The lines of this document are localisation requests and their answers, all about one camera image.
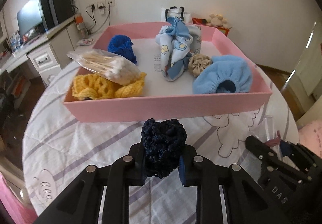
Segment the metal screw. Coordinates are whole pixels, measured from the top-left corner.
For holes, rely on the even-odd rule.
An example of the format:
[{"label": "metal screw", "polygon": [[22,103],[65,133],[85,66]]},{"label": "metal screw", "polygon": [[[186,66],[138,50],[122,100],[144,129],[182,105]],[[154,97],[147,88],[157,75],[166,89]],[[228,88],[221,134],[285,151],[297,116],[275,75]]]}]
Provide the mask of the metal screw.
[{"label": "metal screw", "polygon": [[233,164],[231,168],[233,171],[240,171],[242,169],[241,166],[239,166],[238,164]]},{"label": "metal screw", "polygon": [[92,173],[92,172],[96,171],[96,167],[95,167],[95,166],[93,166],[93,165],[90,165],[90,166],[88,166],[88,167],[86,168],[86,171],[87,171],[88,173]]},{"label": "metal screw", "polygon": [[201,157],[201,156],[195,156],[194,157],[194,161],[195,162],[202,162],[203,161],[203,157]]},{"label": "metal screw", "polygon": [[126,155],[126,156],[123,157],[123,161],[125,161],[125,162],[130,162],[132,160],[133,160],[133,157],[130,156],[130,155]]}]

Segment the black crocheted scrunchie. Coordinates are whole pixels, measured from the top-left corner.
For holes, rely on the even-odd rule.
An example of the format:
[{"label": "black crocheted scrunchie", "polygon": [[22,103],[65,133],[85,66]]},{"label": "black crocheted scrunchie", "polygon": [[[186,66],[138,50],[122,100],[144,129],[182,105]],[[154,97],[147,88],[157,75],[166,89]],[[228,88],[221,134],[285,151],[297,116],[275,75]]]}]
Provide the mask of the black crocheted scrunchie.
[{"label": "black crocheted scrunchie", "polygon": [[145,170],[148,177],[167,177],[179,165],[187,139],[183,125],[177,119],[156,122],[147,120],[142,127],[146,152]]}]

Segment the beige scrunchie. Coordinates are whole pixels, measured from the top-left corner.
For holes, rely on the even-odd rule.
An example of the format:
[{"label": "beige scrunchie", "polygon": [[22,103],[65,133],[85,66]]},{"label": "beige scrunchie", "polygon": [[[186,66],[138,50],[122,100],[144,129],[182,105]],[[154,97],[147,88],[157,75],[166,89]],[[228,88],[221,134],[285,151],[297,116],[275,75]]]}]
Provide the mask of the beige scrunchie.
[{"label": "beige scrunchie", "polygon": [[188,68],[189,72],[197,78],[210,65],[212,65],[212,61],[208,56],[197,53],[190,58]]}]

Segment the monitor screen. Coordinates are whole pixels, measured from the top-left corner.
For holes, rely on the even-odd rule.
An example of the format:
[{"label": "monitor screen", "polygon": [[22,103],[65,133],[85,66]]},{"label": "monitor screen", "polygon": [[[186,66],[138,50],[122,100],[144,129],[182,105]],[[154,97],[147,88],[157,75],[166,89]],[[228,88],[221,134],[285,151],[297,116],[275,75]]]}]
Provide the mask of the monitor screen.
[{"label": "monitor screen", "polygon": [[26,34],[30,29],[42,23],[39,0],[30,0],[17,13],[20,36]]}]

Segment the drawer handle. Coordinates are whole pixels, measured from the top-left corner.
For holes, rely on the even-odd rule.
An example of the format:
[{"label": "drawer handle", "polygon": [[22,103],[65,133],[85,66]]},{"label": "drawer handle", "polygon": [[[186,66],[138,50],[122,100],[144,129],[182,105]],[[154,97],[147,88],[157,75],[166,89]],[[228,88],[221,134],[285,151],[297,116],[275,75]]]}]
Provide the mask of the drawer handle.
[{"label": "drawer handle", "polygon": [[44,59],[43,61],[38,61],[38,64],[43,64],[47,60],[48,60],[48,58]]}]

